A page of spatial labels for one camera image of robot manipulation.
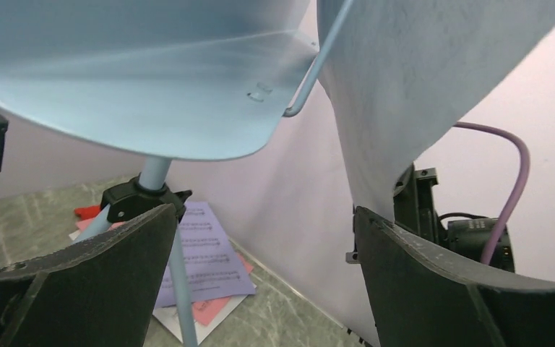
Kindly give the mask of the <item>white sheet music page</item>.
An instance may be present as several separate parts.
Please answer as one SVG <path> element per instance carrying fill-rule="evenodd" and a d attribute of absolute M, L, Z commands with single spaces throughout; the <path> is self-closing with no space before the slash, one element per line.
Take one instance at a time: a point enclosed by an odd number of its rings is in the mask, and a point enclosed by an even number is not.
<path fill-rule="evenodd" d="M 320 82 L 355 206 L 393 219 L 393 188 L 555 27 L 555 1 L 355 1 Z"/>
<path fill-rule="evenodd" d="M 202 343 L 205 338 L 242 302 L 244 299 L 236 299 L 235 304 L 228 304 L 226 313 L 219 314 L 216 320 L 209 326 L 203 326 L 195 320 L 195 330 L 197 334 L 197 342 Z M 172 335 L 181 340 L 181 328 L 178 321 L 178 312 L 175 307 L 165 307 L 155 309 L 153 316 L 162 324 Z"/>

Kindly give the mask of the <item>light blue music stand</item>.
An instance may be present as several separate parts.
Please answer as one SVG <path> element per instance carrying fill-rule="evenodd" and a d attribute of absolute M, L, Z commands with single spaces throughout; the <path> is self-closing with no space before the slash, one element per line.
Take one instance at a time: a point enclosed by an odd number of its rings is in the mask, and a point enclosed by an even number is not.
<path fill-rule="evenodd" d="M 352 5 L 315 46 L 298 29 L 306 1 L 0 1 L 0 110 L 147 158 L 74 244 L 175 208 L 163 275 L 186 346 L 197 339 L 177 226 L 189 192 L 166 185 L 171 161 L 262 148 L 303 108 Z"/>

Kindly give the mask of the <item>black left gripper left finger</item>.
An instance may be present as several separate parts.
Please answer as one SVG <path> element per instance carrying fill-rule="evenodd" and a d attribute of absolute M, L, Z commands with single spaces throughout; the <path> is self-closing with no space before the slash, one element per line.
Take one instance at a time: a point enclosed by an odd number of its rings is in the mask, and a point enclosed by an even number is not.
<path fill-rule="evenodd" d="M 0 269 L 0 346 L 142 346 L 176 221 L 161 205 Z"/>

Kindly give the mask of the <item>lavender sheet music page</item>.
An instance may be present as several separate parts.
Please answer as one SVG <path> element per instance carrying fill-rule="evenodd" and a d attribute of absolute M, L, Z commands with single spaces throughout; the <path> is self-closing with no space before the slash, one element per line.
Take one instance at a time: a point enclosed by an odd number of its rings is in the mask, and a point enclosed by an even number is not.
<path fill-rule="evenodd" d="M 191 302 L 254 295 L 243 262 L 207 202 L 186 202 L 177 226 Z"/>

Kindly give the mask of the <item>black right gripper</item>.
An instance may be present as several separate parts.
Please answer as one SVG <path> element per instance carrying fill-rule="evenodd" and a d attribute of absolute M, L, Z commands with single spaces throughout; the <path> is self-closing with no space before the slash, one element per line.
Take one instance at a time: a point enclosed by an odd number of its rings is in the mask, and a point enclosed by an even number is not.
<path fill-rule="evenodd" d="M 418 170 L 412 163 L 393 187 L 394 224 L 434 243 L 441 228 L 432 193 L 437 184 L 434 168 Z"/>

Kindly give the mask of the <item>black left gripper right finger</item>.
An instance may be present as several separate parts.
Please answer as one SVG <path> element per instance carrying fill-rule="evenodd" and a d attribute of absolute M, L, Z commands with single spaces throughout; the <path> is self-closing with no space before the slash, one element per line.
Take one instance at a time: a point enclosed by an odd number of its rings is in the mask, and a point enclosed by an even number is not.
<path fill-rule="evenodd" d="M 470 260 L 365 207 L 353 228 L 382 346 L 555 346 L 555 282 Z"/>

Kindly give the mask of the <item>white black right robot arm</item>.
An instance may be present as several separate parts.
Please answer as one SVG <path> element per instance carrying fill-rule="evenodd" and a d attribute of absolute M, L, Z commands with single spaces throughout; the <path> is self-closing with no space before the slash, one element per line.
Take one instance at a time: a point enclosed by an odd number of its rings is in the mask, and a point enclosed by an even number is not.
<path fill-rule="evenodd" d="M 463 212 L 438 214 L 433 196 L 437 184 L 434 168 L 417 170 L 414 164 L 410 164 L 393 186 L 395 221 L 388 221 L 388 226 L 469 260 L 480 260 L 498 220 Z"/>

